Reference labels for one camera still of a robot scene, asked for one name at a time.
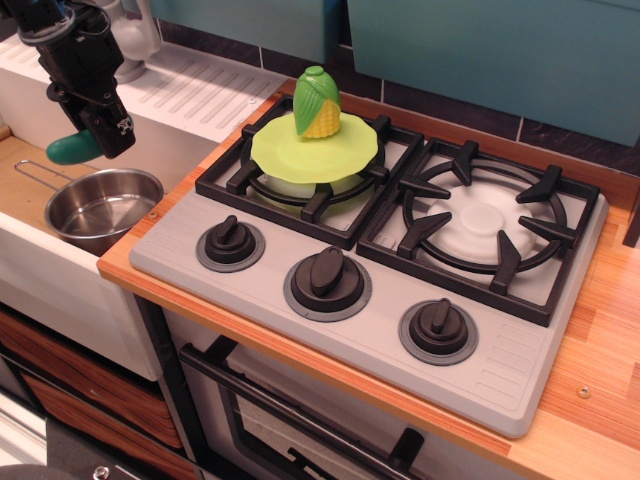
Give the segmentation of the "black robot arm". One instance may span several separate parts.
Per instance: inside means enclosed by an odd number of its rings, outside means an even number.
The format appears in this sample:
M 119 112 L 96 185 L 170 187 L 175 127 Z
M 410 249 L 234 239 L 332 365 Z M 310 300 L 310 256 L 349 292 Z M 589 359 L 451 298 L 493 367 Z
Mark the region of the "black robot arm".
M 47 98 L 57 103 L 76 133 L 46 148 L 58 165 L 114 159 L 135 144 L 133 121 L 117 93 L 124 56 L 107 13 L 84 1 L 3 1 L 19 39 L 39 54 L 49 77 Z

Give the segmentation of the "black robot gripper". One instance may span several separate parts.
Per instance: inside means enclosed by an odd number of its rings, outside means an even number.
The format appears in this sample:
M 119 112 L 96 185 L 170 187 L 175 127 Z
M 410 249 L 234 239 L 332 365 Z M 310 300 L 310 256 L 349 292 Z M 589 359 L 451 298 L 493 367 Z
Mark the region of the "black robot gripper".
M 79 19 L 36 46 L 49 75 L 47 97 L 78 131 L 88 130 L 96 156 L 116 158 L 136 143 L 133 120 L 118 102 L 115 73 L 123 63 L 107 19 Z

